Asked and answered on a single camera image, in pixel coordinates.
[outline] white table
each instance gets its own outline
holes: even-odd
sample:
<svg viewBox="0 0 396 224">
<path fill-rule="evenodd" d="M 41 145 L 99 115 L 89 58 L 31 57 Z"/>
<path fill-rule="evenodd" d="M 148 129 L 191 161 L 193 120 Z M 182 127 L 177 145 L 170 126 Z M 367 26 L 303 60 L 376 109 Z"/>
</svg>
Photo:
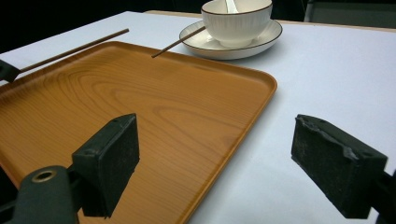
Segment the white table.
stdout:
<svg viewBox="0 0 396 224">
<path fill-rule="evenodd" d="M 0 59 L 22 69 L 125 28 L 130 32 L 113 40 L 162 49 L 198 20 L 124 12 Z M 190 54 L 182 45 L 171 51 Z M 283 24 L 267 51 L 226 61 L 271 74 L 278 88 L 190 223 L 375 223 L 375 210 L 368 220 L 345 219 L 290 158 L 291 141 L 297 114 L 326 119 L 387 155 L 386 172 L 393 174 L 395 59 L 396 33 Z"/>
</svg>

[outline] wood grain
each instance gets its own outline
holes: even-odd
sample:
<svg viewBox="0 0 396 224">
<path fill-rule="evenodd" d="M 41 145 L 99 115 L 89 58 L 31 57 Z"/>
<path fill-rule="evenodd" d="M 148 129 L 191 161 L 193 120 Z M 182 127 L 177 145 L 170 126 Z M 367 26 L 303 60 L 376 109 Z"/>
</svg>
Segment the wood grain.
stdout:
<svg viewBox="0 0 396 224">
<path fill-rule="evenodd" d="M 19 185 L 109 120 L 136 113 L 140 162 L 111 219 L 184 223 L 276 90 L 270 75 L 108 42 L 0 88 L 0 164 Z"/>
</svg>

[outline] dark background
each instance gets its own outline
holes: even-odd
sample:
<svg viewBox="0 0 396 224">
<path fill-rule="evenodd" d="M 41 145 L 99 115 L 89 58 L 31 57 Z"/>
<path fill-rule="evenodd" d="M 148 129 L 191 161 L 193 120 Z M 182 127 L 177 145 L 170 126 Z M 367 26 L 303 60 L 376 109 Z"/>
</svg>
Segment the dark background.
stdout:
<svg viewBox="0 0 396 224">
<path fill-rule="evenodd" d="M 200 13 L 208 0 L 13 0 L 0 13 L 0 53 L 58 35 L 124 11 Z M 273 0 L 273 19 L 302 21 L 301 0 Z"/>
</svg>

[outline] white tablecloth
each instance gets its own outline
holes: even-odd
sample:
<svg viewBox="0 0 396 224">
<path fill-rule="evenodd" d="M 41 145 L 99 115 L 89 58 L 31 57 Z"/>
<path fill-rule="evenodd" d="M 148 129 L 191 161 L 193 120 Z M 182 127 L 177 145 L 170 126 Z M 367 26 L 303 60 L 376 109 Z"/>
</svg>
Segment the white tablecloth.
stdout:
<svg viewBox="0 0 396 224">
<path fill-rule="evenodd" d="M 125 28 L 130 32 L 112 40 L 162 49 L 198 20 L 124 12 L 0 59 L 22 69 Z M 182 45 L 170 51 L 190 54 Z M 267 51 L 226 61 L 271 74 L 278 88 L 190 223 L 375 223 L 375 210 L 368 220 L 345 219 L 290 158 L 291 141 L 298 114 L 326 119 L 387 155 L 393 174 L 395 59 L 396 33 L 283 24 Z"/>
</svg>

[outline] bowl rim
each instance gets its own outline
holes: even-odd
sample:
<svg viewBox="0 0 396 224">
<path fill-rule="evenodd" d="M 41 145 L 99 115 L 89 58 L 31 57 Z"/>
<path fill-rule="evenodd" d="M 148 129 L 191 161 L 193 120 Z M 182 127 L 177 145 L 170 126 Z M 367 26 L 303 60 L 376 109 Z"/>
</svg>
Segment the bowl rim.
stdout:
<svg viewBox="0 0 396 224">
<path fill-rule="evenodd" d="M 204 6 L 205 6 L 206 4 L 208 4 L 208 3 L 210 3 L 210 2 L 212 2 L 212 1 L 209 1 L 209 2 L 207 2 L 207 3 L 205 3 L 205 4 L 203 4 L 203 5 L 201 6 L 201 13 L 202 13 L 202 12 L 205 12 L 205 13 L 207 13 L 207 14 L 212 14 L 212 15 L 235 16 L 235 15 L 243 15 L 243 14 L 249 14 L 249 13 L 261 11 L 261 10 L 266 9 L 266 8 L 268 8 L 268 7 L 271 7 L 271 6 L 273 5 L 273 1 L 271 0 L 271 4 L 268 5 L 267 7 L 260 7 L 260 8 L 258 8 L 258 9 L 256 9 L 256 10 L 252 10 L 252 11 L 238 12 L 238 13 L 218 13 L 218 12 L 210 12 L 210 11 L 204 10 Z"/>
</svg>

